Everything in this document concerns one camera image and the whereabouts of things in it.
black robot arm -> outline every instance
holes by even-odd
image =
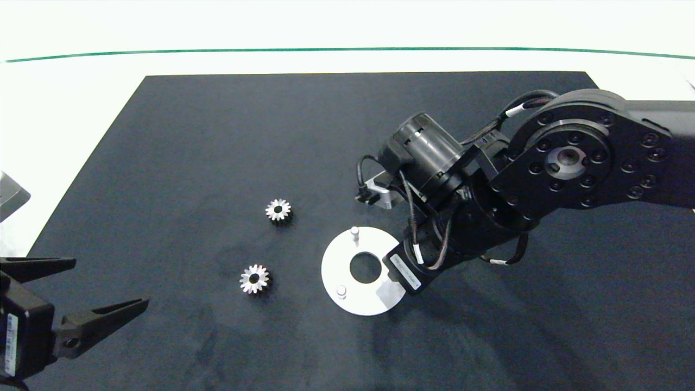
[[[537,107],[511,139],[500,133],[504,119]],[[427,114],[415,115],[376,158],[385,171],[370,181],[382,191],[362,186],[357,199],[373,204],[386,197],[387,209],[398,195],[409,201],[411,224],[383,262],[392,279],[416,294],[466,260],[519,261],[528,232],[557,208],[635,200],[695,207],[694,151],[695,102],[539,90],[512,101],[464,142]],[[517,238],[510,260],[485,256]]]

white cable tie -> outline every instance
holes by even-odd
[[[525,109],[523,108],[523,103],[518,105],[517,107],[514,107],[512,109],[509,109],[505,111],[505,115],[509,118],[515,116],[516,114],[519,114],[520,112],[524,111]]]
[[[491,264],[495,264],[495,265],[505,265],[505,266],[507,266],[507,261],[505,261],[505,260],[490,260],[490,263],[491,263]]]
[[[413,251],[415,251],[415,258],[417,258],[419,264],[424,264],[425,260],[423,260],[423,254],[420,252],[420,245],[419,244],[414,244],[413,245]]]

circular plate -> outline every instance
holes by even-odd
[[[326,248],[321,262],[321,278],[328,296],[345,311],[355,315],[377,315],[393,308],[405,289],[389,278],[389,270],[382,265],[379,277],[368,284],[359,282],[350,273],[352,258],[361,253],[374,255],[380,261],[398,245],[388,232],[374,227],[358,227],[340,233]]]

plate center hole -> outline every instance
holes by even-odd
[[[350,261],[350,274],[355,280],[369,284],[382,274],[382,262],[374,254],[359,253]]]

spur gear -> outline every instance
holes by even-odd
[[[241,274],[241,289],[248,294],[259,294],[270,288],[270,274],[263,265],[249,266]]]
[[[294,213],[292,212],[292,205],[287,200],[279,199],[273,200],[268,204],[268,208],[265,209],[265,215],[268,216],[271,223],[285,225],[292,221]]]

